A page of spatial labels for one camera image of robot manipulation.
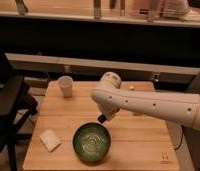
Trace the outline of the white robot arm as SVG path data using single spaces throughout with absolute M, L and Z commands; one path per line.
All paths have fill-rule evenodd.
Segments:
M 91 90 L 101 123 L 112 120 L 120 109 L 149 115 L 200 131 L 200 94 L 122 90 L 121 78 L 106 72 Z

